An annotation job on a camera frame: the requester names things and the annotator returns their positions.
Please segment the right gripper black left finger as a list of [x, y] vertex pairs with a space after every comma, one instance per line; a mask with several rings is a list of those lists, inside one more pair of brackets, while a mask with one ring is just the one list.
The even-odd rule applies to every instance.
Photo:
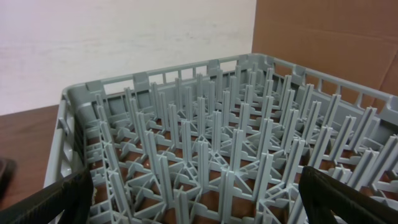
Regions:
[[76, 171], [1, 211], [1, 223], [86, 223], [93, 198], [90, 171]]

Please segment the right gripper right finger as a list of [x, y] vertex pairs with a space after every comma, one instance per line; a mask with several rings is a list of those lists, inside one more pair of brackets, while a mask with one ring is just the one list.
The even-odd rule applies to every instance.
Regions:
[[397, 210], [305, 166], [298, 185], [309, 224], [337, 224], [339, 216], [349, 224], [397, 223]]

